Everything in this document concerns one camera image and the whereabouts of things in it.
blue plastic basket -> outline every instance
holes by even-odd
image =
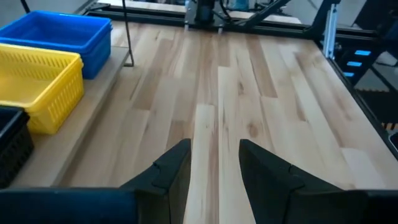
[[[0,29],[0,42],[79,53],[93,79],[111,52],[111,20],[34,11]]]

gray floor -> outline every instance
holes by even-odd
[[[31,10],[72,13],[86,0],[26,0]],[[20,0],[0,0],[0,27],[25,14]]]

light wood surface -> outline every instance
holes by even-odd
[[[49,187],[61,181],[126,57],[126,48],[113,47],[96,79],[84,80],[85,95],[58,133],[33,135],[35,149],[11,187]]]
[[[112,42],[127,45],[122,22]],[[309,40],[130,24],[124,68],[65,186],[119,186],[193,138],[185,223],[254,223],[238,144],[342,189],[396,189],[398,162]]]
[[[100,3],[111,4],[112,6],[123,6],[122,0],[98,0]],[[151,2],[139,2],[139,1],[126,1],[127,7],[133,7],[138,9],[153,9],[153,10],[163,10],[163,11],[172,11],[172,12],[186,12],[185,6],[177,6],[171,4],[159,4],[159,3],[151,3]],[[246,19],[251,17],[253,13],[251,12],[239,12],[239,11],[231,11],[230,16],[238,19]],[[265,21],[276,21],[276,22],[287,22],[300,24],[300,20],[295,17],[287,17],[287,16],[277,16],[270,15],[265,19]]]

black plastic basket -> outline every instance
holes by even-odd
[[[0,106],[0,188],[8,187],[33,151],[23,109]]]

black cable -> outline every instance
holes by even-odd
[[[126,24],[127,41],[129,42],[129,54],[131,57],[131,63],[125,63],[124,66],[125,67],[134,67],[134,57],[132,56],[132,50],[131,50],[129,21],[127,19],[126,0],[122,0],[122,3],[123,3],[124,23]]]
[[[228,11],[226,10],[226,8],[224,7],[224,2],[223,0],[220,0],[220,6],[221,6],[221,10],[223,11],[223,13],[226,15],[227,21],[232,21],[232,17],[229,15]]]
[[[26,13],[30,13],[30,9],[29,9],[29,6],[27,5],[26,1],[25,0],[21,0],[21,3],[22,3],[22,6],[25,9],[25,12]]]

